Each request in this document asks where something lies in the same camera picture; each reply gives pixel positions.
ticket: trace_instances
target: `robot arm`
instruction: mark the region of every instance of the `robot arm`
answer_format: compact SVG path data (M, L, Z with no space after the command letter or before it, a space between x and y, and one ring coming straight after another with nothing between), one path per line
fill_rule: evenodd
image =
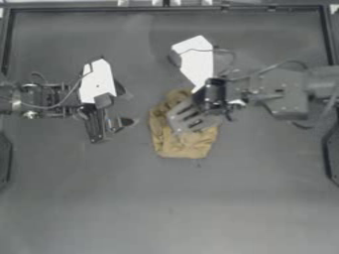
M106 133L115 133L132 125L134 121L128 118L116 118L114 121L108 118L107 108L114 104L114 97L127 92L124 87L114 82L108 62L100 59L84 68L87 66L90 70L75 85L3 84L0 114L18 114L28 119L78 115L84 120L92 143L104 140Z

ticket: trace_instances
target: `wire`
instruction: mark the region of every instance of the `wire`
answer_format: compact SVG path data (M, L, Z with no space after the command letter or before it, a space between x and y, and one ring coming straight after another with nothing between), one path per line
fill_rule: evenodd
M243 75L243 76L239 76L239 77L235 77L235 78L227 78L227 81L235 82L235 81L241 81L241 80L247 80L254 75L262 75L262 74L275 70L277 68L282 67L286 64L299 64L303 67L303 69L309 69L309 65L305 62L302 62L299 60L287 60L287 61L283 61L281 63L273 64L269 67L266 67L266 68L263 68L258 71L254 71L253 73L250 73L247 75Z
M91 73L92 73L92 70L79 78L79 80L78 80L76 84L74 85L72 89L70 90L70 92L68 92L66 98L64 98L59 103L56 103L55 105L52 105L52 106L39 106L39 105L30 104L30 103L23 102L23 101L20 101L20 104L24 105L24 106L32 107L32 108L38 108L38 109L54 109L54 108L56 108L56 107L60 107L60 106L66 103L66 101L68 100L68 98L70 98L70 96L72 95L72 93L75 92L75 90L79 88L83 79L84 79ZM8 100L8 101L12 102L12 99L8 98L8 97L0 96L0 99L6 99L6 100Z
M221 76L222 74L229 74L231 72L233 68L235 67L235 63L237 63L237 60L238 60L238 54L234 51L230 51L230 50L226 50L226 49L213 49L213 50L189 49L187 51L182 52L179 54L179 56L187 54L189 52L214 52L214 53L218 53L218 54L222 54L222 55L233 56L233 59L229 63L229 66L222 71L219 71L218 76Z
M43 76L43 74L40 72L38 72L38 71L32 71L31 74L30 74L30 81L31 81L31 83L36 83L32 80L34 76L36 76L44 82L44 84L40 84L40 85L47 85L50 83L47 78Z

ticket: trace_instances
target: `black frame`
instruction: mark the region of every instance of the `black frame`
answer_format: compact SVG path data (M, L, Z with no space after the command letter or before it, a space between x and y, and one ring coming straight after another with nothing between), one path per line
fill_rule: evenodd
M305 12L318 11L321 15L321 24L323 31L323 39L326 46L326 53L329 64L339 64L339 56L337 52L337 42L334 40L334 28L330 14L330 7L327 4L273 4L273 5L241 5L230 4L223 0L217 0L213 6L180 6L171 7L171 0L163 0L160 7L148 6L134 6L134 7L118 7L116 2L79 2L79 3L30 3L30 4L0 4L4 8L3 16L3 31L2 31L2 42L0 42L0 70L3 74L7 74L10 65L11 55L11 44L12 44L12 31L14 21L18 12L183 12L183 11L226 11L226 12L246 12L246 11L267 11L267 12ZM327 176L331 178L329 168L329 150L326 142L333 133L333 129L329 131L323 138L322 149L325 157L325 167Z

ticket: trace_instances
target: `gray table surface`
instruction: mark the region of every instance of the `gray table surface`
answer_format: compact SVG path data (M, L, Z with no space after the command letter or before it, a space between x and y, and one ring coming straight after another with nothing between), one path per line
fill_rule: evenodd
M135 97L114 112L139 125L91 145L83 123L7 117L15 144L12 184L0 194L0 252L338 253L339 189L325 177L321 137L275 121L259 107L221 128L205 160L162 159L147 111L190 85L168 47L203 34L239 52L239 67L289 58L326 64L317 13L19 14L10 76L32 70L75 78L104 55Z

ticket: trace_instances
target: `brown cloth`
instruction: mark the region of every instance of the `brown cloth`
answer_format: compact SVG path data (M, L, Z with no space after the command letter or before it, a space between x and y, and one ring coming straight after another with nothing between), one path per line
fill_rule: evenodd
M174 135L166 113L191 95L190 89L172 90L166 100L150 110L150 128L155 152L162 157L199 159L209 155L218 138L218 127Z

